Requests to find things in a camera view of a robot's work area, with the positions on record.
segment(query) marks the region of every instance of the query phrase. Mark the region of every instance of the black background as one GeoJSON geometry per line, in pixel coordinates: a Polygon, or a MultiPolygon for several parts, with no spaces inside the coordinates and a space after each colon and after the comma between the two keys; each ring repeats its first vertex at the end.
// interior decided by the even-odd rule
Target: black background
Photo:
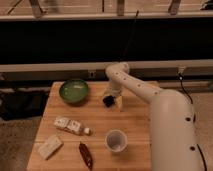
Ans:
{"type": "Polygon", "coordinates": [[[0,22],[0,64],[213,59],[213,18],[0,22]]]}

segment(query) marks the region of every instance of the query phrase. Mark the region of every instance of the green bowl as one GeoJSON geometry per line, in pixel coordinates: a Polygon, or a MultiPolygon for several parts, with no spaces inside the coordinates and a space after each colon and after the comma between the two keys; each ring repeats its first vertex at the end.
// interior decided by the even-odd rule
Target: green bowl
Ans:
{"type": "Polygon", "coordinates": [[[61,98],[67,103],[79,103],[83,101],[89,93],[88,84],[81,79],[72,79],[64,82],[59,94],[61,98]]]}

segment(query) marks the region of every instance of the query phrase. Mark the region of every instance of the white cup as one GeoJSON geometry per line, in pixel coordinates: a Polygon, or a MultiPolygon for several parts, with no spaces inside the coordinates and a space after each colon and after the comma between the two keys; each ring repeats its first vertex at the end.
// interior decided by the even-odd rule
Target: white cup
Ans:
{"type": "Polygon", "coordinates": [[[119,153],[127,146],[127,136],[121,130],[111,130],[106,135],[105,143],[110,151],[119,153]]]}

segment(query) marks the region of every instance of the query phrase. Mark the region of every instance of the wooden cutting board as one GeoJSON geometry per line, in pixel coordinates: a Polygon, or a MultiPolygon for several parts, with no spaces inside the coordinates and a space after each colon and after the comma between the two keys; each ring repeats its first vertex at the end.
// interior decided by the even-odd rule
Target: wooden cutting board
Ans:
{"type": "Polygon", "coordinates": [[[55,82],[40,123],[27,170],[29,171],[87,171],[78,146],[85,143],[94,160],[94,171],[151,171],[148,104],[127,89],[123,89],[123,111],[114,105],[104,106],[102,95],[108,82],[88,82],[90,94],[85,103],[72,106],[59,96],[62,82],[55,82]],[[58,130],[53,125],[56,116],[66,116],[89,127],[91,136],[77,136],[58,130]],[[112,154],[105,146],[105,135],[120,129],[128,138],[127,148],[112,154]],[[45,161],[38,153],[39,146],[52,134],[64,145],[45,161]]]}

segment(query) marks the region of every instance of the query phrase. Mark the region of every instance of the red chili pepper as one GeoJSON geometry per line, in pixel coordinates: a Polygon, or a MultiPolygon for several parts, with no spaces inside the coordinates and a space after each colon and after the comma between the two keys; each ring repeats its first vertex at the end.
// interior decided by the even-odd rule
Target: red chili pepper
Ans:
{"type": "Polygon", "coordinates": [[[79,144],[79,150],[81,153],[81,156],[85,162],[85,164],[87,165],[87,167],[92,170],[92,166],[93,166],[93,161],[92,161],[92,156],[89,152],[89,149],[87,148],[87,146],[85,144],[83,144],[82,142],[80,142],[79,144]]]}

